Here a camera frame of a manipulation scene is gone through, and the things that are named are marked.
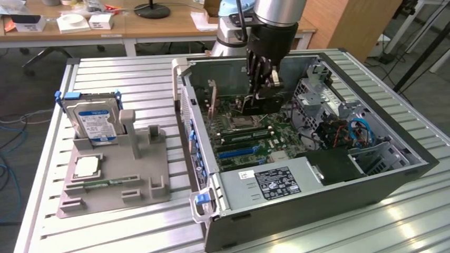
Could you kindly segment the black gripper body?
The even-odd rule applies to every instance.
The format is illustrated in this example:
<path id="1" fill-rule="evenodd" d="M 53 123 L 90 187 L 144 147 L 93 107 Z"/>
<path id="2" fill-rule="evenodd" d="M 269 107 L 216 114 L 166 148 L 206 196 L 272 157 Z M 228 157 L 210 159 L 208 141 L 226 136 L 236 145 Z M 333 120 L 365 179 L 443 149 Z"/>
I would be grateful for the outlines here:
<path id="1" fill-rule="evenodd" d="M 273 65 L 279 65 L 289 51 L 296 31 L 297 23 L 285 27 L 268 24 L 252 26 L 246 41 L 246 60 L 264 57 Z"/>

